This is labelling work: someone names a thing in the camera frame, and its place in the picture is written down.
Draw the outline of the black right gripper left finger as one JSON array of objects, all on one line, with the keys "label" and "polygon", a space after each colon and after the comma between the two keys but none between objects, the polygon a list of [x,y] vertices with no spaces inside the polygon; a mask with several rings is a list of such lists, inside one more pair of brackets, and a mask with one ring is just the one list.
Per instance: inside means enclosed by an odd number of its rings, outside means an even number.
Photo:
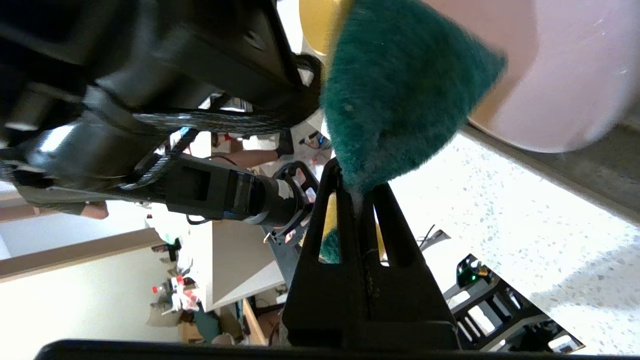
[{"label": "black right gripper left finger", "polygon": [[[341,260],[320,262],[329,197],[336,194]],[[367,316],[352,197],[336,158],[324,167],[311,221],[282,314],[288,341],[298,347],[355,348]]]}]

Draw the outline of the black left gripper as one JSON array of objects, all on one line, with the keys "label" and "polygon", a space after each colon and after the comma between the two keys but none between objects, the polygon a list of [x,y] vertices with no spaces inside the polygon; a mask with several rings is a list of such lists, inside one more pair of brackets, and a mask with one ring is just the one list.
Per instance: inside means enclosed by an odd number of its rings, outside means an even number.
[{"label": "black left gripper", "polygon": [[187,0],[185,79],[254,108],[307,118],[319,105],[322,66],[290,47],[272,0]]}]

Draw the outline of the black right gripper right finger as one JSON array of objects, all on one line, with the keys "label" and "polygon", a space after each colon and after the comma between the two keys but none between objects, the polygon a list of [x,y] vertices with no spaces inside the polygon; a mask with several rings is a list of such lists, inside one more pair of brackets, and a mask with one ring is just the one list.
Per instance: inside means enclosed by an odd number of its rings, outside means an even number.
[{"label": "black right gripper right finger", "polygon": [[460,349],[455,319],[388,184],[363,198],[359,252],[366,304],[361,347]]}]

